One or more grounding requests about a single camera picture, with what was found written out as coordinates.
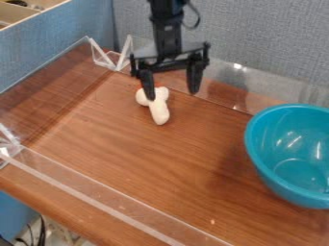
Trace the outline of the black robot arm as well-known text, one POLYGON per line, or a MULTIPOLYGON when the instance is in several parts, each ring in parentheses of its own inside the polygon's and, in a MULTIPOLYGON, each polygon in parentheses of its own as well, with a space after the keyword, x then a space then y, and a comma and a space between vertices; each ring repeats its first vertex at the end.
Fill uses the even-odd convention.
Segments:
POLYGON ((201 14, 190 0, 147 0, 149 20, 153 25, 153 42, 130 54, 131 76, 141 80, 146 97, 155 100, 153 74, 186 70, 186 84, 192 94, 200 91, 204 71, 210 64, 205 42, 184 42, 181 27, 194 30, 201 14))

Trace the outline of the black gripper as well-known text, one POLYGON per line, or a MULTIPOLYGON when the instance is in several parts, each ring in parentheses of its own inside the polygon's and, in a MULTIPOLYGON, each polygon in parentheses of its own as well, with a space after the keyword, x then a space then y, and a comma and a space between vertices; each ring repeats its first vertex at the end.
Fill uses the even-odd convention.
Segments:
POLYGON ((131 75, 139 77, 146 97, 155 100, 153 74, 186 70, 188 89, 200 91, 204 70, 210 64, 210 44, 205 41, 184 41, 181 19, 151 18, 153 42, 130 54, 131 75))

